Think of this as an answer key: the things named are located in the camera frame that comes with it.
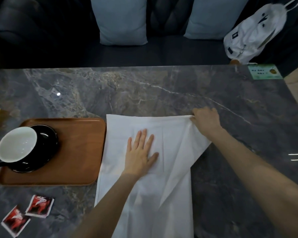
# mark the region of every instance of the forearm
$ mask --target forearm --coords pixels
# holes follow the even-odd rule
[[[137,182],[132,175],[121,175],[95,208],[85,217],[72,238],[110,238],[124,204]]]
[[[224,129],[218,130],[209,139],[275,226],[288,236],[298,237],[298,185]]]

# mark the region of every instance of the red tea bag packet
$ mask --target red tea bag packet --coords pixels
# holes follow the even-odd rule
[[[30,217],[23,215],[15,206],[1,222],[1,225],[12,235],[17,237],[29,223]]]
[[[46,218],[50,214],[53,203],[53,198],[34,195],[25,215]]]

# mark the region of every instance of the person's left hand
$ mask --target person's left hand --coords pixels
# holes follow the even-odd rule
[[[159,153],[154,153],[148,159],[148,153],[151,148],[154,136],[151,135],[145,144],[147,129],[138,131],[135,142],[131,145],[131,138],[128,139],[125,169],[123,174],[136,176],[138,179],[147,174],[151,166],[156,162]]]

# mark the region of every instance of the bag strap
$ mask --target bag strap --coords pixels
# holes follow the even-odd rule
[[[294,1],[295,1],[295,0],[291,0],[289,3],[285,4],[284,7],[289,6],[289,5],[290,5],[291,3],[293,3]],[[292,10],[292,9],[294,9],[294,8],[296,8],[296,7],[298,7],[298,3],[297,3],[294,7],[290,8],[290,9],[287,9],[287,12],[289,12],[290,10]]]

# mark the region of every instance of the white backpack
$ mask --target white backpack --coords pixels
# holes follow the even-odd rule
[[[286,5],[266,4],[254,15],[238,24],[224,37],[226,55],[241,64],[248,64],[282,30],[286,23],[287,12],[298,6],[297,3],[293,8],[286,9],[294,1],[291,0]]]

